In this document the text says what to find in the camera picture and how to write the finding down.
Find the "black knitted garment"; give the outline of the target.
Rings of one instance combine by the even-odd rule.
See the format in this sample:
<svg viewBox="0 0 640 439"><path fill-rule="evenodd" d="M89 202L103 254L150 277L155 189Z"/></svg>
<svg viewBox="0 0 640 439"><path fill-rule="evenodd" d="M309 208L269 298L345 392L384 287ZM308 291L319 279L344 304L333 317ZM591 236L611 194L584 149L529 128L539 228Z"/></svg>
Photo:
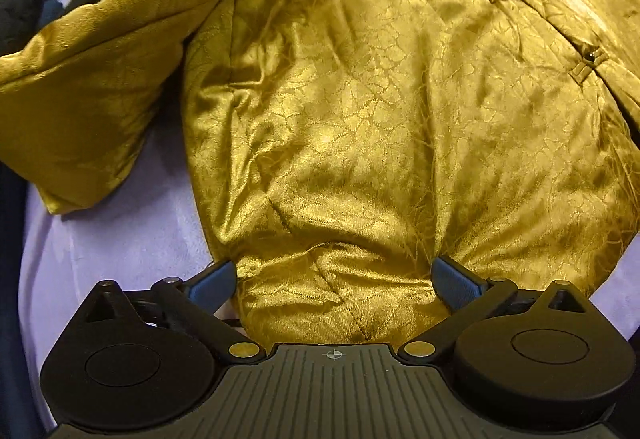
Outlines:
<svg viewBox="0 0 640 439"><path fill-rule="evenodd" d="M1 0L1 55L21 51L32 37L78 6L101 0L70 0L63 6L58 0Z"/></svg>

